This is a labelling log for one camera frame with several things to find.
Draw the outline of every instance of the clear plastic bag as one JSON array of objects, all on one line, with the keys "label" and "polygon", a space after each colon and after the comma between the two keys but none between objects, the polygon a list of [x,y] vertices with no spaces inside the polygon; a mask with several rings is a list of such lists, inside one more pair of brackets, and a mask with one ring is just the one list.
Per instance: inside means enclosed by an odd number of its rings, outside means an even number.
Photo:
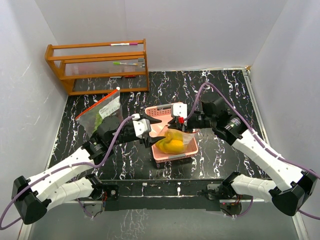
[{"label": "clear plastic bag", "polygon": [[197,132],[194,130],[193,133],[187,133],[165,126],[158,134],[165,138],[158,141],[155,146],[165,154],[183,154]]},{"label": "clear plastic bag", "polygon": [[108,116],[117,116],[120,122],[124,120],[119,87],[83,111],[75,120],[84,127],[86,133],[91,137],[103,119]]}]

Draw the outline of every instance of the pink plastic basket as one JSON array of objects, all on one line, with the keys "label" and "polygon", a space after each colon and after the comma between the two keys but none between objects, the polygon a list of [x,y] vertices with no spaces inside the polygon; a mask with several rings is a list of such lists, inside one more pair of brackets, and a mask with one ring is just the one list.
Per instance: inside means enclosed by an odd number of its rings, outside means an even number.
[{"label": "pink plastic basket", "polygon": [[[168,124],[172,119],[171,117],[171,103],[159,105],[159,106],[150,106],[145,109],[145,113],[155,119],[162,120],[161,123],[152,124],[151,132],[149,133],[151,137],[156,137],[161,132],[161,130]],[[152,147],[152,154],[155,162],[163,163],[167,161],[173,161],[178,159],[185,159],[193,157],[198,152],[198,145],[196,139],[193,138],[189,143],[186,152],[182,154],[166,154],[161,152],[155,145]]]}]

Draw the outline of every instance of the gray floor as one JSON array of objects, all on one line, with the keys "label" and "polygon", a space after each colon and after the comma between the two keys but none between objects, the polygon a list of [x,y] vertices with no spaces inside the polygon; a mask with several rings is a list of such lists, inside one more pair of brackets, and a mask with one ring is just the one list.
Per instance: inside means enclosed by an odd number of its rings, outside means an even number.
[{"label": "gray floor", "polygon": [[122,210],[94,220],[78,204],[57,206],[33,224],[28,240],[297,240],[291,217],[255,202],[236,220],[205,210]]}]

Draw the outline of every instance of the marble tabletop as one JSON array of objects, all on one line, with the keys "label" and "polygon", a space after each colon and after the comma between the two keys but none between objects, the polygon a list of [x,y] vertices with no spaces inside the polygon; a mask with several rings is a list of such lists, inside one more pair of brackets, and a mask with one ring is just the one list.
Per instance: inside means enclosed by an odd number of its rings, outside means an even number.
[{"label": "marble tabletop", "polygon": [[[200,85],[206,81],[213,83],[227,97],[249,124],[260,133],[257,117],[241,70],[204,71],[162,71],[150,72],[150,92],[121,93],[123,117],[144,111],[150,106],[183,102],[192,106]],[[129,79],[134,87],[143,83]],[[116,81],[104,81],[105,86],[115,88]],[[69,96],[62,116],[61,125],[54,144],[49,166],[57,164],[72,154],[89,137],[84,128],[76,122],[76,117],[85,109],[99,101],[104,95]],[[233,171],[250,177],[265,178],[267,175],[247,156],[217,138],[211,129],[201,130],[197,136],[198,153],[191,158],[172,162],[155,163],[151,148],[139,142],[117,145],[115,154],[97,171],[100,180],[221,180]]]}]

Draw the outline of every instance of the metal frame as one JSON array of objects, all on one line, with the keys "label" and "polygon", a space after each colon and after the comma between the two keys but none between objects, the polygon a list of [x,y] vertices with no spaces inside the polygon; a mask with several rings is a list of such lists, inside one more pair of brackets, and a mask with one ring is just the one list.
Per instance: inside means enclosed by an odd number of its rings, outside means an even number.
[{"label": "metal frame", "polygon": [[[255,95],[254,95],[254,92],[253,92],[251,78],[250,78],[250,71],[247,71],[244,67],[207,68],[207,69],[196,69],[196,70],[188,70],[188,71],[209,71],[209,70],[241,70],[242,71],[243,76],[244,76],[244,80],[245,80],[245,84],[246,84],[246,86],[248,88],[248,93],[249,93],[250,98],[251,98],[253,109],[254,109],[254,112],[256,114],[256,118],[258,120],[258,125],[259,125],[260,131],[262,133],[263,140],[269,145],[270,142],[269,142],[269,139],[267,137],[266,129],[265,129],[265,126],[263,124],[263,120],[262,120],[262,117],[261,117],[261,114],[260,114],[260,111],[259,111],[259,108],[258,108],[258,105],[257,105],[257,101],[256,101],[256,98],[255,98]],[[49,164],[50,164],[50,160],[51,160],[51,157],[49,157],[49,159],[48,159],[48,163],[47,163],[47,166],[46,166],[45,170],[48,169]],[[233,202],[233,201],[234,200],[232,200],[232,199],[231,200],[223,200],[223,202],[225,202],[225,203]],[[254,199],[254,202],[263,202],[263,201],[264,201],[263,199],[259,199],[259,198],[258,199]],[[91,201],[84,201],[83,204],[85,204],[85,205],[86,204],[101,204],[101,202],[100,201],[92,201],[91,200]],[[292,220],[293,220],[293,223],[294,223],[294,226],[295,226],[295,229],[296,229],[296,232],[297,232],[299,240],[308,240],[309,239],[308,233],[307,233],[305,224],[303,222],[303,219],[301,217],[301,214],[299,212],[297,212],[295,214],[295,216],[292,217]],[[19,236],[18,236],[18,240],[28,240],[31,228],[32,228],[32,224],[30,224],[30,225],[22,224],[21,230],[20,230],[20,233],[19,233]]]}]

